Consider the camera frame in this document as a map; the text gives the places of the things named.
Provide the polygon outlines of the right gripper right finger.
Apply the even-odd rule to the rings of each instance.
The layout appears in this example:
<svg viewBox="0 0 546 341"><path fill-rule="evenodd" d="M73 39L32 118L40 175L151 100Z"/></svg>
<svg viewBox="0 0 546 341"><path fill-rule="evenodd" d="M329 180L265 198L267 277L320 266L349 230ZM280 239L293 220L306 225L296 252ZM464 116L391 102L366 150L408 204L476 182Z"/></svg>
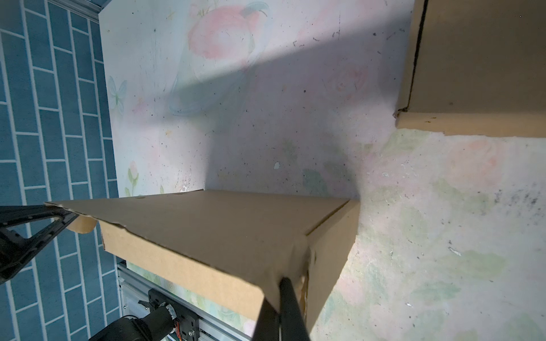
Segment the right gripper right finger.
<svg viewBox="0 0 546 341"><path fill-rule="evenodd" d="M280 281L280 340L310 341L293 285L287 277Z"/></svg>

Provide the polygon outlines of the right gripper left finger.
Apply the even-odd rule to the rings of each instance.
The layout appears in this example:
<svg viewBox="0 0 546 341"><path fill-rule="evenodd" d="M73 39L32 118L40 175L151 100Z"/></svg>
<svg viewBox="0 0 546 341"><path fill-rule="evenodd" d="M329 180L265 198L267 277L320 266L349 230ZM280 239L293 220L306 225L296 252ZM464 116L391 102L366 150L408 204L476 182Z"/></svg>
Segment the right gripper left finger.
<svg viewBox="0 0 546 341"><path fill-rule="evenodd" d="M252 341L279 341L280 316L267 299L260 308Z"/></svg>

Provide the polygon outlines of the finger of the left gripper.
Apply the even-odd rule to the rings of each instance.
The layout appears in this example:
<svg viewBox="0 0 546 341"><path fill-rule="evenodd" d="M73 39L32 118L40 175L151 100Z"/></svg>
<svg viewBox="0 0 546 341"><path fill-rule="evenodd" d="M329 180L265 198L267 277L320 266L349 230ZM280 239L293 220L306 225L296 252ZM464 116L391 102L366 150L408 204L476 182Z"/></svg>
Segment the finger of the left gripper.
<svg viewBox="0 0 546 341"><path fill-rule="evenodd" d="M73 214L73 222L78 215ZM31 237L22 237L10 227L1 228L1 284L12 280L45 246L69 226L55 218Z"/></svg>
<svg viewBox="0 0 546 341"><path fill-rule="evenodd" d="M70 224L73 221L73 214L62 207L50 205L1 206L1 228L48 218L58 219L63 224Z"/></svg>

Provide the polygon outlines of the cardboard box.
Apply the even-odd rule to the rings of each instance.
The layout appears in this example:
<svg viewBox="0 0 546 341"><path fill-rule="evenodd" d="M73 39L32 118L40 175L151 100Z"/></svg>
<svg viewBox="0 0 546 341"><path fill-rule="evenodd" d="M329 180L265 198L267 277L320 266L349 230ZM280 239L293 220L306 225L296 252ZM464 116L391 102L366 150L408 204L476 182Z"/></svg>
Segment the cardboard box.
<svg viewBox="0 0 546 341"><path fill-rule="evenodd" d="M544 1L416 1L399 129L545 136Z"/></svg>
<svg viewBox="0 0 546 341"><path fill-rule="evenodd" d="M105 250L256 319L289 278L311 330L348 260L361 204L222 190L58 202L97 222Z"/></svg>

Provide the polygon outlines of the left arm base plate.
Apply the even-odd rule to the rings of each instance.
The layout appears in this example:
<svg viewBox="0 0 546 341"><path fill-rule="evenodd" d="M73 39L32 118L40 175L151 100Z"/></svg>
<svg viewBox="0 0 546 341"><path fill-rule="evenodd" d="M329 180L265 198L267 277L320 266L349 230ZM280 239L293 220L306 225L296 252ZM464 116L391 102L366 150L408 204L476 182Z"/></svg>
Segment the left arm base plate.
<svg viewBox="0 0 546 341"><path fill-rule="evenodd" d="M146 340L163 340L176 334L179 340L198 340L199 316L184 305L156 289L148 291L148 301L139 300L149 314L140 321L145 325Z"/></svg>

